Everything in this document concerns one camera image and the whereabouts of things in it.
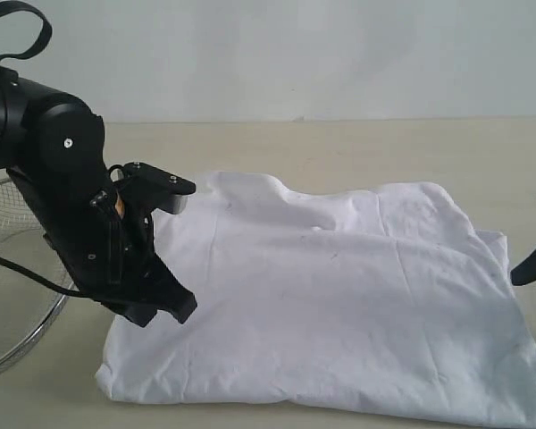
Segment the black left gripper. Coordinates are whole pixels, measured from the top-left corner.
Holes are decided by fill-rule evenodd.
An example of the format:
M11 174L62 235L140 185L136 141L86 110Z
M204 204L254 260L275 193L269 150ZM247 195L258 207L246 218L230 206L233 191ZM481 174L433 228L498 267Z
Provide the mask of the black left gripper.
M185 324L197 309L186 289L155 253L153 208L117 187L72 189L66 268L72 296L93 300L137 326L158 310Z

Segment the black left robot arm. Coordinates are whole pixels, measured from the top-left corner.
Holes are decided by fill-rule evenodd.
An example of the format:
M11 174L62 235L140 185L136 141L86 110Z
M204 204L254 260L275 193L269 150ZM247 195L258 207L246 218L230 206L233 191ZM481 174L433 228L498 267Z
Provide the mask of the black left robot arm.
M105 165L105 125L79 98L0 70L0 170L44 229L74 283L138 326L196 310L155 250L153 212L175 215L192 181L142 162Z

